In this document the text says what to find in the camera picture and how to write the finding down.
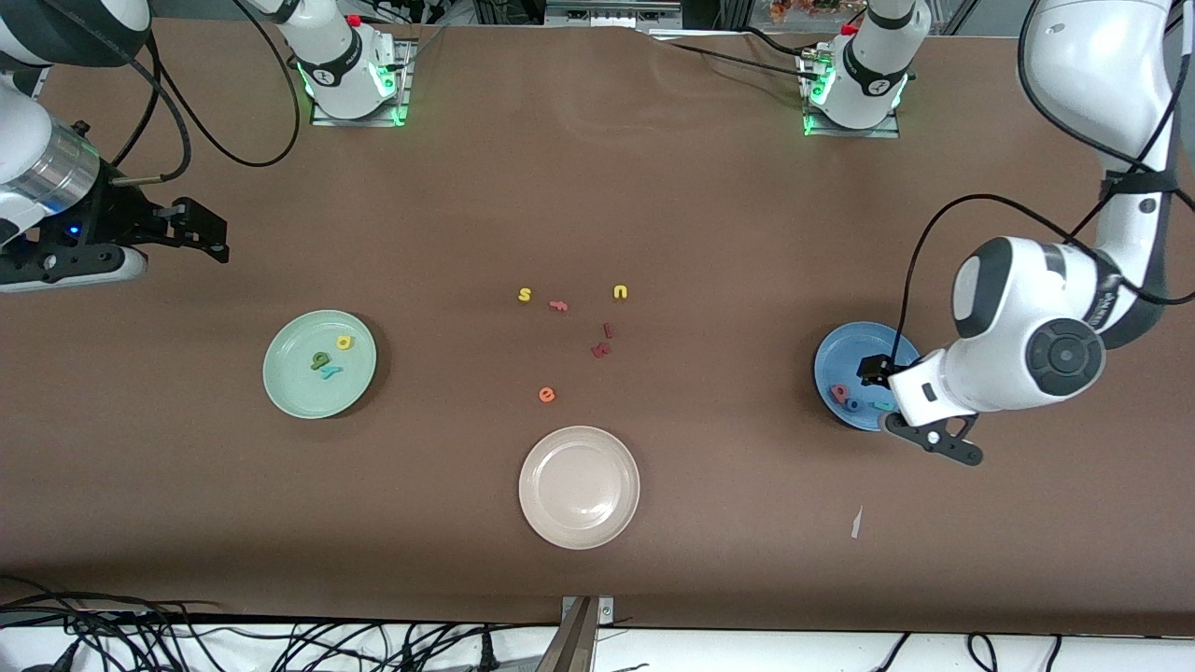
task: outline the white floor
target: white floor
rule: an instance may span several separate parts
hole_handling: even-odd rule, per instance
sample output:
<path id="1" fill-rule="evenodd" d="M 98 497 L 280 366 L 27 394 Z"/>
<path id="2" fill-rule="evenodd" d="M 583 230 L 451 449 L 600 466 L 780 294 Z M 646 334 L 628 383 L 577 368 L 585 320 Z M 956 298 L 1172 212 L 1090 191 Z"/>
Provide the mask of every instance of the white floor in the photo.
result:
<path id="1" fill-rule="evenodd" d="M 386 640 L 378 630 L 355 639 L 348 648 L 380 656 L 393 653 L 406 633 L 406 625 L 387 625 Z M 427 625 L 416 627 L 425 631 Z M 198 627 L 203 634 L 212 627 Z M 244 628 L 266 635 L 287 635 L 290 625 L 253 625 Z M 347 625 L 321 637 L 335 642 L 360 625 Z M 552 628 L 528 628 L 494 634 L 498 660 L 517 661 L 538 658 L 554 634 Z M 871 672 L 877 668 L 897 639 L 897 634 L 863 633 L 760 633 L 739 630 L 646 630 L 607 629 L 599 634 L 594 672 L 626 671 L 636 666 L 644 672 Z M 0 672 L 19 672 L 33 665 L 48 665 L 66 649 L 73 637 L 61 628 L 8 628 L 0 631 Z M 286 647 L 283 640 L 258 641 L 216 631 L 203 636 L 213 655 L 227 672 L 269 671 Z M 1042 672 L 1053 640 L 1036 636 L 992 636 L 1001 672 Z M 216 672 L 194 640 L 180 640 L 184 655 L 194 672 Z M 979 667 L 967 653 L 963 635 L 914 635 L 900 652 L 890 672 L 958 672 Z M 112 647 L 117 658 L 120 647 Z M 308 647 L 287 665 L 300 670 L 321 652 Z M 480 641 L 462 641 L 437 656 L 427 670 L 462 670 L 476 665 Z M 357 661 L 337 656 L 321 662 L 327 672 L 358 671 Z M 503 670 L 533 670 L 527 664 Z M 102 672 L 99 656 L 81 649 L 74 672 Z M 1054 665 L 1054 672 L 1195 672 L 1195 641 L 1127 637 L 1066 637 Z"/>

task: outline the white plate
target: white plate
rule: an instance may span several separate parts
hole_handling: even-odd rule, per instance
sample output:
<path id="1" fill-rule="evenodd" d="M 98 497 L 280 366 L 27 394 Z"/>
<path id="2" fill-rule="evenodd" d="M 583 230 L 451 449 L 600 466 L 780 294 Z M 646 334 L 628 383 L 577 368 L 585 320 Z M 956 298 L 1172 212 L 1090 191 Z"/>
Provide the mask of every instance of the white plate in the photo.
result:
<path id="1" fill-rule="evenodd" d="M 523 462 L 519 503 L 540 537 L 565 549 L 595 549 L 631 523 L 639 506 L 639 468 L 609 432 L 557 429 Z"/>

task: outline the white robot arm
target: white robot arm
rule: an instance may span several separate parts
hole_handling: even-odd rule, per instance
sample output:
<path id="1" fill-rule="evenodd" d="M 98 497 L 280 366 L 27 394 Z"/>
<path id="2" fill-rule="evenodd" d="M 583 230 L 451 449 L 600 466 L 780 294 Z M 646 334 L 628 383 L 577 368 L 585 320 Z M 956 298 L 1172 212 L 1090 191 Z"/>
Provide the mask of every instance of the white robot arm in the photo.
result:
<path id="1" fill-rule="evenodd" d="M 287 38 L 312 98 L 341 120 L 369 115 L 396 94 L 384 75 L 394 38 L 361 22 L 349 25 L 336 0 L 249 0 Z"/>
<path id="2" fill-rule="evenodd" d="M 1136 157 L 1171 97 L 1162 47 L 1168 14 L 1166 0 L 1046 0 L 1028 19 L 1028 81 L 1065 124 Z M 956 436 L 918 427 L 1074 397 L 1099 378 L 1107 350 L 1158 322 L 1162 306 L 1123 281 L 1165 293 L 1171 140 L 1168 121 L 1141 159 L 1158 172 L 1126 176 L 1127 163 L 1101 154 L 1113 191 L 1101 212 L 1098 261 L 1072 245 L 995 238 L 963 262 L 952 295 L 960 340 L 887 375 L 900 409 L 887 419 L 889 430 L 932 450 L 930 436 Z"/>
<path id="3" fill-rule="evenodd" d="M 831 41 L 833 71 L 809 100 L 846 128 L 882 122 L 908 81 L 908 66 L 930 33 L 930 19 L 925 0 L 868 2 L 858 32 Z"/>
<path id="4" fill-rule="evenodd" d="M 361 117 L 394 96 L 388 35 L 350 26 L 335 0 L 251 1 L 280 23 L 325 114 Z M 142 243 L 227 262 L 223 220 L 190 198 L 151 203 L 84 127 L 55 120 L 13 84 L 13 73 L 54 63 L 123 66 L 149 20 L 146 0 L 0 1 L 0 292 L 131 280 L 146 269 L 133 246 Z"/>

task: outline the brown table surface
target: brown table surface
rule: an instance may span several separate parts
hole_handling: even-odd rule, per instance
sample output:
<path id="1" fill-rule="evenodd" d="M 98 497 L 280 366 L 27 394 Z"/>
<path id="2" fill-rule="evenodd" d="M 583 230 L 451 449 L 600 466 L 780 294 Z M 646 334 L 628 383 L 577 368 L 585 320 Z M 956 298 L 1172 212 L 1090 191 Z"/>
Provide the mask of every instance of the brown table surface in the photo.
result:
<path id="1" fill-rule="evenodd" d="M 255 159 L 286 141 L 250 25 L 155 25 L 219 138 Z M 449 29 L 407 127 L 305 126 L 268 170 L 192 128 L 190 172 L 147 193 L 225 216 L 232 263 L 148 249 L 137 282 L 0 301 L 0 568 L 253 613 L 551 621 L 560 595 L 603 593 L 649 625 L 1191 633 L 1191 308 L 1081 397 L 982 417 L 978 469 L 845 428 L 811 383 L 831 329 L 895 323 L 948 200 L 1090 207 L 1095 155 L 1030 109 L 1013 53 L 930 39 L 897 141 L 805 138 L 784 75 L 618 29 Z M 44 103 L 111 157 L 146 94 L 128 68 L 60 68 Z M 178 147 L 160 110 L 124 169 L 168 170 Z M 1191 230 L 1175 215 L 1175 291 L 1195 283 Z M 954 336 L 951 276 L 998 234 L 1048 239 L 991 203 L 930 239 L 923 352 Z M 262 355 L 325 307 L 370 325 L 379 372 L 350 411 L 295 420 Z M 519 507 L 525 456 L 568 424 L 615 433 L 642 475 L 635 520 L 592 551 Z"/>

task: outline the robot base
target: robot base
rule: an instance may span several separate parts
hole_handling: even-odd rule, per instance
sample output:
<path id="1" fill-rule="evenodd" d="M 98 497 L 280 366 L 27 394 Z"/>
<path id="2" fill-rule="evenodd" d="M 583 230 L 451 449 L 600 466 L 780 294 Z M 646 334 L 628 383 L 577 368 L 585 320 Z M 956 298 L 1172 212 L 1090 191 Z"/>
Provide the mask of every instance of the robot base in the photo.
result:
<path id="1" fill-rule="evenodd" d="M 831 121 L 821 108 L 815 105 L 810 98 L 814 88 L 825 85 L 828 77 L 827 67 L 831 61 L 831 44 L 821 42 L 815 49 L 805 49 L 801 56 L 796 56 L 797 71 L 809 72 L 819 75 L 817 80 L 801 80 L 801 106 L 804 117 L 805 135 L 832 135 L 835 138 L 900 138 L 900 124 L 896 122 L 896 112 L 888 111 L 882 122 L 864 129 L 846 128 Z"/>
<path id="2" fill-rule="evenodd" d="M 312 100 L 311 124 L 312 126 L 341 126 L 341 127 L 366 127 L 366 128 L 393 128 L 406 126 L 406 112 L 411 104 L 411 85 L 415 80 L 415 55 L 418 51 L 418 43 L 406 39 L 396 39 L 394 49 L 390 63 L 398 66 L 394 72 L 380 75 L 382 83 L 391 83 L 394 94 L 386 99 L 373 112 L 355 120 L 337 118 L 325 112 L 311 92 L 307 92 Z"/>
<path id="3" fill-rule="evenodd" d="M 856 129 L 839 126 L 829 120 L 820 108 L 808 99 L 802 102 L 805 135 L 832 135 L 835 138 L 900 138 L 900 124 L 896 114 L 888 112 L 884 121 L 871 128 Z"/>

